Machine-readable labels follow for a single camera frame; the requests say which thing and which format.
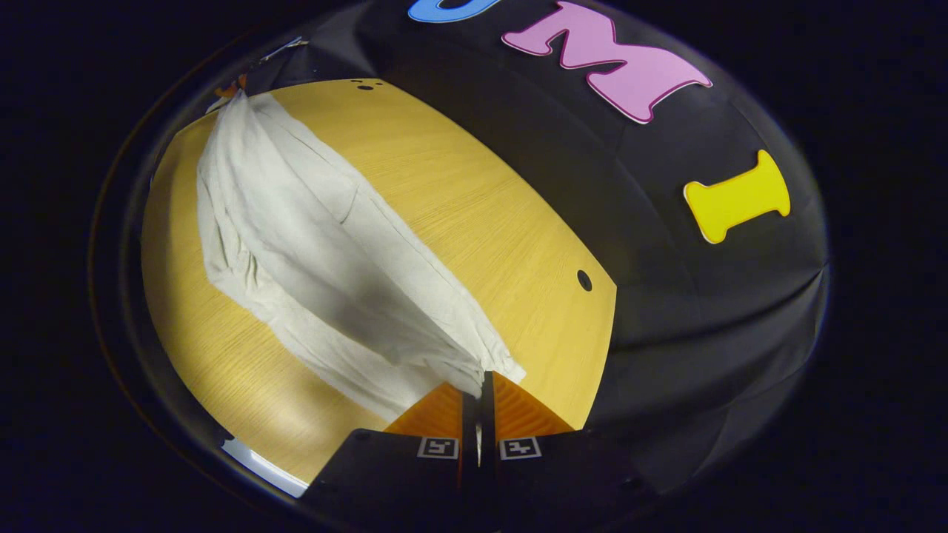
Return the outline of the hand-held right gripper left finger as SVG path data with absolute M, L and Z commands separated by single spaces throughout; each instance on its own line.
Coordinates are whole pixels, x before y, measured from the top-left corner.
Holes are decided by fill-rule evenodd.
M 351 431 L 299 503 L 336 532 L 467 531 L 476 404 L 444 383 L 382 431 Z

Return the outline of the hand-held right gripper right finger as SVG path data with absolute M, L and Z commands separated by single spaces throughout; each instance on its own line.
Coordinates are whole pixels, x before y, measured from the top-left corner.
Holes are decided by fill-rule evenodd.
M 654 509 L 654 488 L 600 431 L 576 431 L 497 372 L 484 378 L 481 481 L 490 532 L 616 532 Z

